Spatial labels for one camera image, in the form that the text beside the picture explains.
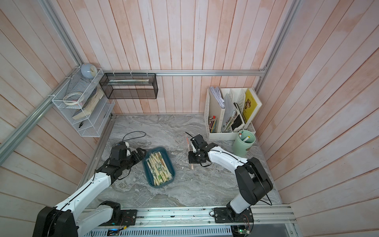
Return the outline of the teal plastic storage tray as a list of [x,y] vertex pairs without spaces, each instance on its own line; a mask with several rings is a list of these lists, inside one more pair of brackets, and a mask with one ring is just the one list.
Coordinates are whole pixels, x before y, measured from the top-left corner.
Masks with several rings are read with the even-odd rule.
[[176,172],[164,147],[147,151],[142,162],[147,182],[151,187],[162,188],[174,181]]

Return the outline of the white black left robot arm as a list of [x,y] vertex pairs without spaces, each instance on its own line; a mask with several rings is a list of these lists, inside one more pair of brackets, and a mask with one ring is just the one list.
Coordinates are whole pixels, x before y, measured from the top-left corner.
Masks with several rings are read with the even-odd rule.
[[119,142],[111,149],[110,157],[83,186],[54,207],[46,206],[38,213],[33,236],[83,237],[104,223],[122,227],[123,213],[117,202],[104,201],[87,214],[83,211],[101,192],[121,180],[124,170],[131,170],[142,161],[146,153],[142,148],[131,151],[127,142]]

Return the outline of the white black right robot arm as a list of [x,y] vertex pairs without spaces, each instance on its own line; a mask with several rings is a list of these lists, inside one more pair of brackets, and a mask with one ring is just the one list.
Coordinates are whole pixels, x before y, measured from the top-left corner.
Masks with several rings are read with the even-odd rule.
[[190,139],[192,150],[189,163],[221,165],[233,173],[237,180],[239,194],[226,207],[215,207],[211,215],[216,223],[252,223],[254,222],[251,206],[267,197],[273,189],[273,183],[261,162],[257,158],[241,158],[227,152],[215,143],[207,143],[202,135]]

